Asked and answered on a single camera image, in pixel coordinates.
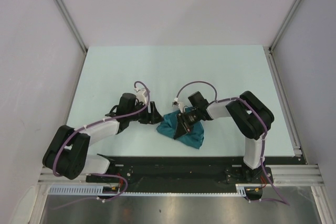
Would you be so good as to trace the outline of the teal cloth napkin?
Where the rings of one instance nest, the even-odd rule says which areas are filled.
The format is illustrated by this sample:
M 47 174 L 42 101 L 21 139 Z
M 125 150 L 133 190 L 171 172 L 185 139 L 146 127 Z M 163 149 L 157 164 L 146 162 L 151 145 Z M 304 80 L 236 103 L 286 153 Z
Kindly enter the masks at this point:
M 156 128 L 157 132 L 174 140 L 174 134 L 177 127 L 177 115 L 179 113 L 180 110 L 177 110 L 164 115 L 163 121 Z M 178 137 L 176 140 L 189 147 L 200 149 L 204 141 L 204 128 L 201 122 L 198 121 L 190 133 Z

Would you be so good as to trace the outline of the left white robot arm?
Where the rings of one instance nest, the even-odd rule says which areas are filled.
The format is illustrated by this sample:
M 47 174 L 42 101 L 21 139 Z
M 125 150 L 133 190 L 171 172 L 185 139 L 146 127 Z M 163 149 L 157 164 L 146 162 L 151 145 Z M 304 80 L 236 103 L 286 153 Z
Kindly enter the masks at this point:
M 112 107 L 102 120 L 74 129 L 62 125 L 57 130 L 47 148 L 43 165 L 51 169 L 55 176 L 73 180 L 80 174 L 98 174 L 105 182 L 115 178 L 113 160 L 102 155 L 89 155 L 89 146 L 107 137 L 122 133 L 130 124 L 158 124 L 163 121 L 155 102 L 148 95 L 124 93 L 119 104 Z

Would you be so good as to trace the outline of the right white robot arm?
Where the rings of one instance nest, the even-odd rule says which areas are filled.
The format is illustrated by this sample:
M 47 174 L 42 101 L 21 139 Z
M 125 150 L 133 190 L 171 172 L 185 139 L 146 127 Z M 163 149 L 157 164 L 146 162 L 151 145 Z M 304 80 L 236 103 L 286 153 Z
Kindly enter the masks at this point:
M 183 111 L 183 103 L 178 98 L 173 101 L 180 112 L 177 113 L 177 125 L 174 139 L 190 133 L 194 125 L 203 120 L 211 121 L 231 117 L 240 132 L 245 136 L 243 179 L 254 183 L 261 177 L 260 167 L 264 165 L 265 140 L 271 124 L 273 113 L 250 91 L 238 97 L 226 98 L 209 103 L 200 92 L 189 96 L 192 108 Z

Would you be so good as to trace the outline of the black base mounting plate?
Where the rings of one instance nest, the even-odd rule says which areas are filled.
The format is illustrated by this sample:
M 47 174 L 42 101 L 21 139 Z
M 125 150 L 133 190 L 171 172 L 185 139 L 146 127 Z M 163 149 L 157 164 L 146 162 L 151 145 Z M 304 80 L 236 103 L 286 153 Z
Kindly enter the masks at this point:
M 132 192 L 176 190 L 215 193 L 235 184 L 262 187 L 272 180 L 269 167 L 255 170 L 242 157 L 111 157 L 105 174 L 83 174 L 86 182 Z

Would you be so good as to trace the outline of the aluminium front rail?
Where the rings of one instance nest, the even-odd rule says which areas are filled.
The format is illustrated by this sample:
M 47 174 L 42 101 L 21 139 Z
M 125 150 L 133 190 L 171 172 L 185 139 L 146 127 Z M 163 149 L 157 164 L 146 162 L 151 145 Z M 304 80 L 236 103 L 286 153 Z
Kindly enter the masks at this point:
M 324 186 L 318 165 L 270 165 L 275 186 Z M 86 175 L 79 175 L 74 180 L 55 177 L 47 168 L 43 168 L 39 185 L 93 185 L 86 182 Z

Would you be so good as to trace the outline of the right aluminium frame post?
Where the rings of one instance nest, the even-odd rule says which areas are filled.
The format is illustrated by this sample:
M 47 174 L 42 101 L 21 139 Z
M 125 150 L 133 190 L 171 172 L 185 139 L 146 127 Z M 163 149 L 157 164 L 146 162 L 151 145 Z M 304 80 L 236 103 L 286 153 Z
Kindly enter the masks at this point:
M 276 49 L 279 41 L 281 40 L 282 36 L 284 35 L 286 29 L 288 28 L 290 22 L 294 18 L 294 15 L 298 11 L 302 2 L 303 2 L 303 0 L 294 0 L 292 2 L 292 4 L 291 4 L 284 20 L 282 21 L 274 39 L 272 40 L 271 44 L 268 46 L 268 50 L 269 50 L 270 53 L 273 53 L 274 50 Z

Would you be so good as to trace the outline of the aluminium frame post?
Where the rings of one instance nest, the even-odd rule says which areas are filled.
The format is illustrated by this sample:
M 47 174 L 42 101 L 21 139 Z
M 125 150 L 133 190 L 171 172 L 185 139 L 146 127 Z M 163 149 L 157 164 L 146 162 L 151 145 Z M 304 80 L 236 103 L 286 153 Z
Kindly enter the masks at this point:
M 85 42 L 64 2 L 64 0 L 53 0 L 56 7 L 58 8 L 61 16 L 63 17 L 66 25 L 68 26 L 70 33 L 73 35 L 77 45 L 81 49 L 81 51 L 84 53 L 84 55 L 87 54 L 88 48 L 85 45 Z
M 279 41 L 281 40 L 282 36 L 284 35 L 286 29 L 288 28 L 290 22 L 294 18 L 294 15 L 298 11 L 302 2 L 303 2 L 303 0 L 294 0 L 292 2 L 292 4 L 291 4 L 284 20 L 282 21 L 274 39 L 272 40 L 271 44 L 268 46 L 268 50 L 269 50 L 270 53 L 273 53 L 274 50 L 276 49 Z

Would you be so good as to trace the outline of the left aluminium frame post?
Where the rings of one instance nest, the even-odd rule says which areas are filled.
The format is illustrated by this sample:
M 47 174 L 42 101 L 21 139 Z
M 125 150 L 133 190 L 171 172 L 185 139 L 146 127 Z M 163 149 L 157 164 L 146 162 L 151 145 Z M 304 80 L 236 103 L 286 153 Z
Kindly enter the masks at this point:
M 70 33 L 73 35 L 77 45 L 81 49 L 81 51 L 84 53 L 84 55 L 87 54 L 88 48 L 85 45 L 85 42 L 64 2 L 64 0 L 53 0 L 56 7 L 58 8 L 61 16 L 63 17 L 66 25 L 68 26 Z

